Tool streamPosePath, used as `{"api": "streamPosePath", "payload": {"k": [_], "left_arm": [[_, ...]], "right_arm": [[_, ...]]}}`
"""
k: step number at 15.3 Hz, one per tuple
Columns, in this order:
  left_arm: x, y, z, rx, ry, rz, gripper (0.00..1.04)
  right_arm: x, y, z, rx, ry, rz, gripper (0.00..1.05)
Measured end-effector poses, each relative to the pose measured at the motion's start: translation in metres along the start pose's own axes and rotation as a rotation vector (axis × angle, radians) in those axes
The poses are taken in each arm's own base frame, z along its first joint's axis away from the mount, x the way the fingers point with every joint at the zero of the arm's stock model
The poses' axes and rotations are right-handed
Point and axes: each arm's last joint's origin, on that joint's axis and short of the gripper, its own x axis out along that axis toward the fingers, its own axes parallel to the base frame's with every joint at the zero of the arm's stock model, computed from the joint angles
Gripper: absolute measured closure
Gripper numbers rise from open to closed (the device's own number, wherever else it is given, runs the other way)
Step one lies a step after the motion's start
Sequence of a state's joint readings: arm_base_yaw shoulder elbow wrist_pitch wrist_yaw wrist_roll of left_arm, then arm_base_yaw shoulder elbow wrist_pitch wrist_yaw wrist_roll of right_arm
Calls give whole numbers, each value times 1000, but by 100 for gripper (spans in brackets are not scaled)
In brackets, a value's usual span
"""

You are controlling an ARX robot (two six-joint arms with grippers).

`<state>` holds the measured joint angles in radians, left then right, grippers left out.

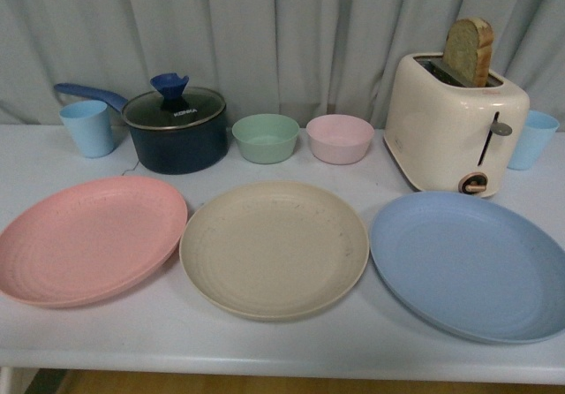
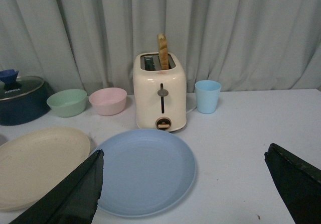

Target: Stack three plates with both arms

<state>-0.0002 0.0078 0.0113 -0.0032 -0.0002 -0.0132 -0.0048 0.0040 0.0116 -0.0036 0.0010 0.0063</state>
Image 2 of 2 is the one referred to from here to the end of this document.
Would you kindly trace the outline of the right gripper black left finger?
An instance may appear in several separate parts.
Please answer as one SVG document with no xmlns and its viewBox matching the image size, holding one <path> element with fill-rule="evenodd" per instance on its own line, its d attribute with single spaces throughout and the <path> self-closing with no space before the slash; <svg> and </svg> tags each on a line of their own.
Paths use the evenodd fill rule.
<svg viewBox="0 0 321 224">
<path fill-rule="evenodd" d="M 92 223 L 102 191 L 103 156 L 95 151 L 11 223 Z"/>
</svg>

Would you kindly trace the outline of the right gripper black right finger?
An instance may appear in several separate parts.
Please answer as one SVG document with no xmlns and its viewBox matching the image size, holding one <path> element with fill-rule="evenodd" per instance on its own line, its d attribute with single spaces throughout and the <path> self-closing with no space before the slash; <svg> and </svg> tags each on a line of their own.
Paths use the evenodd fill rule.
<svg viewBox="0 0 321 224">
<path fill-rule="evenodd" d="M 320 170 L 272 143 L 265 163 L 295 223 L 320 223 Z"/>
</svg>

